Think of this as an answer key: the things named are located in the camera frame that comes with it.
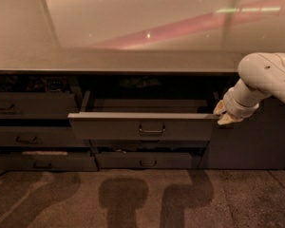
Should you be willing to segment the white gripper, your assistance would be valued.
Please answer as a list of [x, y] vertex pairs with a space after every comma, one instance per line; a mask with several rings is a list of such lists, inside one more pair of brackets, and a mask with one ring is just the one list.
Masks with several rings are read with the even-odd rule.
[[244, 106], [240, 104], [235, 96], [234, 89], [231, 87], [215, 106], [213, 113], [219, 116], [218, 125], [240, 123], [249, 118], [258, 109], [259, 104], [254, 106]]

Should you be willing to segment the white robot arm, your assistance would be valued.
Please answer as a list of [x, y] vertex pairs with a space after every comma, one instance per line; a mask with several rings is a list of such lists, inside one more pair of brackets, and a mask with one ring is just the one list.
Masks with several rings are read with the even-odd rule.
[[238, 64], [239, 79], [214, 109], [219, 125], [240, 123], [275, 96], [285, 104], [285, 53], [252, 53]]

